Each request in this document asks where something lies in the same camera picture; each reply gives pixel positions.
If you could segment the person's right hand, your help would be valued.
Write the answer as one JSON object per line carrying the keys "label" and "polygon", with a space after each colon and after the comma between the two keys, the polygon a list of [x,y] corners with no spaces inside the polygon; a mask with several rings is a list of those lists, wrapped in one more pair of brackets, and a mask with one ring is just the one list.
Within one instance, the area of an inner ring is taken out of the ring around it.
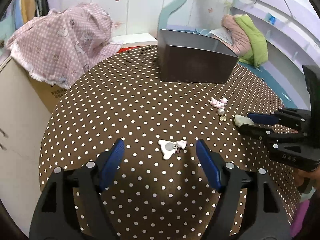
{"label": "person's right hand", "polygon": [[319,192],[320,188],[320,167],[318,166],[312,172],[306,172],[299,169],[294,169],[293,171],[294,180],[297,186],[300,186],[304,183],[304,179],[309,178],[313,181],[313,187],[317,192]]}

